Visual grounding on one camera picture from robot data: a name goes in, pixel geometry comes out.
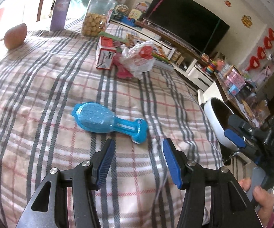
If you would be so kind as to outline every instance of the television screen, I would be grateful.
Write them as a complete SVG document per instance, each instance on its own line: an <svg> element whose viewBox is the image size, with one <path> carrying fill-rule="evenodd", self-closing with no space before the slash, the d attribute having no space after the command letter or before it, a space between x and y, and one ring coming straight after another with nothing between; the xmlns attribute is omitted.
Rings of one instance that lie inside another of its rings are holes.
<svg viewBox="0 0 274 228"><path fill-rule="evenodd" d="M153 0L146 18L208 55L230 28L193 0Z"/></svg>

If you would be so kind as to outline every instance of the screw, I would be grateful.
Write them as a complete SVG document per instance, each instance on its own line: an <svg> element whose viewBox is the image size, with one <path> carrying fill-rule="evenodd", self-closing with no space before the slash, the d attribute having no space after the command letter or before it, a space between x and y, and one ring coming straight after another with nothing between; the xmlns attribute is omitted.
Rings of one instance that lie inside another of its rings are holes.
<svg viewBox="0 0 274 228"><path fill-rule="evenodd" d="M196 165L196 162L193 161L193 160L189 160L189 161L187 162L187 165L193 167L193 166Z"/></svg>
<svg viewBox="0 0 274 228"><path fill-rule="evenodd" d="M223 173L228 173L229 172L229 169L227 168L227 167L222 167L221 168L221 172L223 172Z"/></svg>
<svg viewBox="0 0 274 228"><path fill-rule="evenodd" d="M82 163L82 166L84 166L84 167L88 167L88 166L90 166L90 165L91 165L90 161L84 161L84 162Z"/></svg>
<svg viewBox="0 0 274 228"><path fill-rule="evenodd" d="M57 168L51 168L50 173L51 174L56 174L58 172Z"/></svg>

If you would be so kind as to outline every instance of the finger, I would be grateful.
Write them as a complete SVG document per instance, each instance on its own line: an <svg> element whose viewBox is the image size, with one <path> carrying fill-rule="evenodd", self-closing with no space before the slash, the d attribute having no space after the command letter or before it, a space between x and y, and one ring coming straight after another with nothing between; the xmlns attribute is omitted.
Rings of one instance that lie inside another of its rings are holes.
<svg viewBox="0 0 274 228"><path fill-rule="evenodd" d="M242 187L244 191L248 191L251 188L251 178L240 180L239 185Z"/></svg>
<svg viewBox="0 0 274 228"><path fill-rule="evenodd" d="M258 212L258 217L265 227L268 225L270 217L273 213L274 196L259 186L254 188L253 196L255 200L261 205L261 209Z"/></svg>

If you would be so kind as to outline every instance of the small fan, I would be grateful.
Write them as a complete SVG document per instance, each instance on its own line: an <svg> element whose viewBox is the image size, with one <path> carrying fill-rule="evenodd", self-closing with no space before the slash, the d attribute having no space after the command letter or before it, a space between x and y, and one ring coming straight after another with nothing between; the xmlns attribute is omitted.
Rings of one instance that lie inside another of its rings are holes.
<svg viewBox="0 0 274 228"><path fill-rule="evenodd" d="M123 16L128 14L128 6L124 4L117 5L113 14L115 15L116 20L120 20Z"/></svg>

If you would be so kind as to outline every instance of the purple bottle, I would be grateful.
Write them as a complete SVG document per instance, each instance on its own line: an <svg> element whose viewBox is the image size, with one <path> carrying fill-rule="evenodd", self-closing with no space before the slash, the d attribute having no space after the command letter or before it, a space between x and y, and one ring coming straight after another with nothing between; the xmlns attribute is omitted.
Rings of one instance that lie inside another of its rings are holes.
<svg viewBox="0 0 274 228"><path fill-rule="evenodd" d="M52 15L52 21L50 23L50 30L60 31L64 29L66 14L68 13L68 7L71 0L54 0L54 10Z"/></svg>

